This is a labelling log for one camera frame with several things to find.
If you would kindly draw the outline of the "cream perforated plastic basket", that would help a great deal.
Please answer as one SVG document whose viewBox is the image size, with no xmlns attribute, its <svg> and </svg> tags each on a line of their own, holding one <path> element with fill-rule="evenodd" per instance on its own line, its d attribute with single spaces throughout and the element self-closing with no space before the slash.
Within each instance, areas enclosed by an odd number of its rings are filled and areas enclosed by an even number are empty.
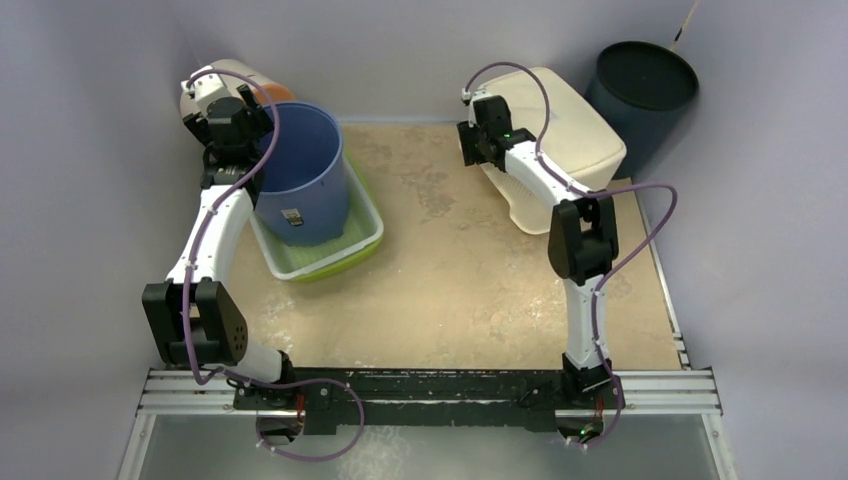
<svg viewBox="0 0 848 480">
<path fill-rule="evenodd" d="M 627 147 L 607 121 L 553 70 L 533 67 L 550 100 L 550 121 L 542 139 L 546 162 L 580 183 L 583 191 L 605 189 L 625 158 Z M 476 87 L 473 99 L 499 95 L 506 100 L 512 125 L 537 136 L 545 120 L 543 97 L 531 77 L 514 71 Z M 509 206 L 509 217 L 529 235 L 549 231 L 551 208 L 520 181 L 486 163 L 480 166 Z"/>
</svg>

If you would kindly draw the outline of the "large blue plastic bucket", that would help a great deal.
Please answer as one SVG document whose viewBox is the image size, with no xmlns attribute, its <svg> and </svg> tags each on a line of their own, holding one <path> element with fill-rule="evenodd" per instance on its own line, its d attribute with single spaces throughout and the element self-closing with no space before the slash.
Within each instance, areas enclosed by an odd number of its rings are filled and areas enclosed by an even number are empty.
<svg viewBox="0 0 848 480">
<path fill-rule="evenodd" d="M 265 110 L 277 114 L 281 124 L 261 170 L 257 217 L 291 246 L 314 246 L 340 237 L 350 211 L 350 187 L 338 121 L 306 102 L 279 102 Z"/>
</svg>

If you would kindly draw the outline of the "dark navy round bin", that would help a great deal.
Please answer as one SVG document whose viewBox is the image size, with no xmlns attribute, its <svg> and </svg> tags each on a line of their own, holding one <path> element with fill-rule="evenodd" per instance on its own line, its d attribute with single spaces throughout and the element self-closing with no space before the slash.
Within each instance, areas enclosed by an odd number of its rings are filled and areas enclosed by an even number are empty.
<svg viewBox="0 0 848 480">
<path fill-rule="evenodd" d="M 663 46 L 622 41 L 598 54 L 584 98 L 625 144 L 614 179 L 632 177 L 647 165 L 699 88 L 692 66 Z"/>
</svg>

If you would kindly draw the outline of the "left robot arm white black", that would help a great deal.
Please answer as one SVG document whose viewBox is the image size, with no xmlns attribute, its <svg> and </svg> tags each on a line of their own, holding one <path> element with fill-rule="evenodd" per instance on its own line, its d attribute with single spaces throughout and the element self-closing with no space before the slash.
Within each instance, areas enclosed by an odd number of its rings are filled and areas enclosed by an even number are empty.
<svg viewBox="0 0 848 480">
<path fill-rule="evenodd" d="M 297 399 L 288 355 L 253 340 L 227 291 L 236 243 L 261 187 L 264 137 L 275 125 L 253 89 L 241 85 L 203 95 L 187 92 L 198 110 L 183 123 L 203 144 L 200 207 L 183 252 L 164 281 L 150 283 L 142 305 L 161 360 L 204 385 L 217 373 L 248 385 L 272 408 Z"/>
</svg>

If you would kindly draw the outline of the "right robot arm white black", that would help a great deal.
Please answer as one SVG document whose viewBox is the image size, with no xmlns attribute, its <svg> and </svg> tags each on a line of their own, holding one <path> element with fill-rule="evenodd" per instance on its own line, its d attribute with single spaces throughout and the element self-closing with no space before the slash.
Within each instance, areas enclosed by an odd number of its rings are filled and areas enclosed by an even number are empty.
<svg viewBox="0 0 848 480">
<path fill-rule="evenodd" d="M 604 280 L 619 253 L 614 202 L 588 196 L 542 151 L 539 137 L 514 127 L 502 96 L 464 93 L 462 101 L 469 109 L 457 126 L 465 165 L 496 168 L 551 210 L 547 256 L 563 281 L 568 327 L 561 392 L 584 407 L 613 377 Z"/>
</svg>

